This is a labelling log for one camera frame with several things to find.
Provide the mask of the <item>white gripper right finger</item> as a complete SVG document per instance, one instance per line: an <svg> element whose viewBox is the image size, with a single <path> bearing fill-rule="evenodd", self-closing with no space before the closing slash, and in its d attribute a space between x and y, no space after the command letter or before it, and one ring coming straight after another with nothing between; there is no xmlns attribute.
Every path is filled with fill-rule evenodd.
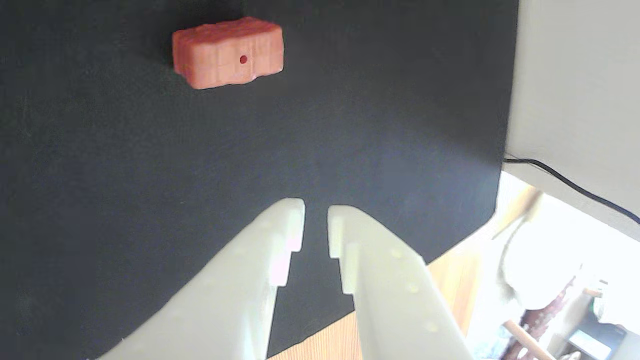
<svg viewBox="0 0 640 360"><path fill-rule="evenodd" d="M327 210L330 258L353 298L364 360L471 360L423 257L363 210Z"/></svg>

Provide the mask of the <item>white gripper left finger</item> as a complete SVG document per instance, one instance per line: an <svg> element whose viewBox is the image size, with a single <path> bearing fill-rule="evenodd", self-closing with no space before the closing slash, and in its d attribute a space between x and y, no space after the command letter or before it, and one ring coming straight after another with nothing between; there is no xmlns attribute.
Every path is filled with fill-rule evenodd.
<svg viewBox="0 0 640 360"><path fill-rule="evenodd" d="M301 198L270 205L103 360L265 360L305 216Z"/></svg>

